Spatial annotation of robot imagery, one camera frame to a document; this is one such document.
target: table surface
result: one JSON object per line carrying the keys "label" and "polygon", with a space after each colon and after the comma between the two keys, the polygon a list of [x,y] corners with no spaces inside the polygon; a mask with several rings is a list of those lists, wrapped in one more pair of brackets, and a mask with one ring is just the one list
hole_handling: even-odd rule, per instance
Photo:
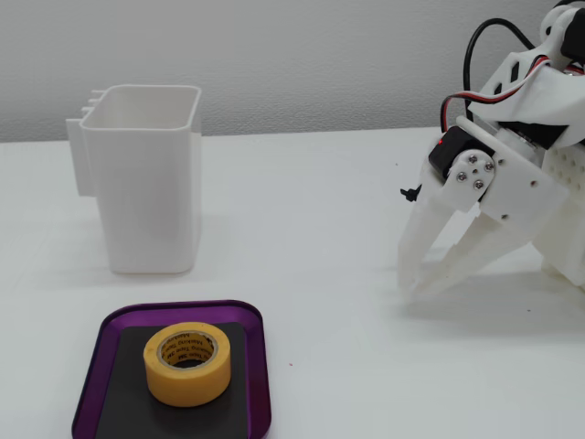
{"label": "table surface", "polygon": [[177,276],[108,271],[66,142],[0,145],[0,435],[70,437],[113,310],[238,299],[264,317],[271,438],[583,437],[585,294],[533,248],[418,303],[397,291],[399,188],[438,133],[204,138],[203,235]]}

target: purple tray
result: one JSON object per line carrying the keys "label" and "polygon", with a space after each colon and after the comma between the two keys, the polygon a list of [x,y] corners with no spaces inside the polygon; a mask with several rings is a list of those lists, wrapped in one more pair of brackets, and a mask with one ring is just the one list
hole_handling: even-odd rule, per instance
{"label": "purple tray", "polygon": [[73,439],[93,439],[108,390],[120,334],[127,327],[159,327],[180,322],[240,323],[246,339],[246,391],[248,438],[266,436],[271,424],[271,397],[268,386],[264,328],[260,312],[235,300],[132,305],[111,313],[101,323],[73,418]]}

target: yellow tape roll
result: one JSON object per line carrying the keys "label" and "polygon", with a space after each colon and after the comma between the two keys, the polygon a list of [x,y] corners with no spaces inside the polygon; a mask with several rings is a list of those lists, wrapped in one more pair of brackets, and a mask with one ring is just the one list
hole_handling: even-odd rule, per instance
{"label": "yellow tape roll", "polygon": [[[204,361],[180,369],[181,361]],[[207,323],[179,323],[153,335],[144,348],[148,389],[160,402],[195,407],[215,400],[231,379],[229,339]]]}

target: cable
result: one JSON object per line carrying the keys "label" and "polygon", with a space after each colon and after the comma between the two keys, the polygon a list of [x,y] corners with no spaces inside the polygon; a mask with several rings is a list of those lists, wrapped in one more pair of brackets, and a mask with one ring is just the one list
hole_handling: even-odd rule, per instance
{"label": "cable", "polygon": [[579,75],[584,75],[585,71],[583,71],[583,69],[579,66],[575,66],[573,64],[571,64],[570,66],[568,66],[565,71],[572,71],[573,73],[579,73]]}
{"label": "cable", "polygon": [[[477,43],[477,40],[482,35],[482,33],[492,25],[500,25],[510,29],[510,31],[512,31],[512,33],[517,36],[517,38],[522,42],[522,44],[526,46],[528,50],[532,50],[535,47],[534,44],[532,44],[527,38],[527,36],[524,35],[522,31],[512,22],[503,18],[491,18],[487,21],[484,21],[477,29],[475,29],[475,32],[473,33],[472,38],[469,40],[469,44],[467,45],[467,51],[465,52],[465,61],[463,63],[463,89],[465,91],[469,91],[472,87],[470,69],[472,65],[472,54],[473,49],[475,48],[475,43]],[[469,102],[466,102],[465,113],[467,114],[467,119],[472,121],[473,113],[469,111],[468,107]]]}
{"label": "cable", "polygon": [[486,103],[486,104],[499,103],[501,101],[506,100],[510,96],[514,95],[516,92],[518,92],[518,90],[520,90],[522,88],[522,86],[524,84],[526,84],[527,81],[538,70],[540,70],[543,66],[546,66],[548,64],[550,64],[550,59],[548,59],[547,56],[538,55],[532,61],[532,65],[530,66],[530,69],[528,70],[528,73],[526,74],[524,79],[521,80],[512,89],[510,89],[508,91],[504,91],[504,92],[499,93],[499,94],[489,95],[489,94],[477,93],[474,91],[460,91],[458,93],[447,96],[441,105],[441,131],[443,133],[445,133],[447,131],[447,128],[448,128],[448,126],[447,126],[447,107],[448,107],[451,99],[455,99],[455,98],[456,99],[465,99],[468,102],[478,102],[478,103]]}

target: white plastic cup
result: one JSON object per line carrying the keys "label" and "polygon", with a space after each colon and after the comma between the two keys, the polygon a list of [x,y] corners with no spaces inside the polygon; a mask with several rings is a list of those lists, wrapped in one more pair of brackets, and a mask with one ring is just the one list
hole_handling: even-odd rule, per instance
{"label": "white plastic cup", "polygon": [[67,127],[78,191],[98,201],[111,270],[189,270],[200,235],[201,90],[120,85],[94,94],[95,107]]}

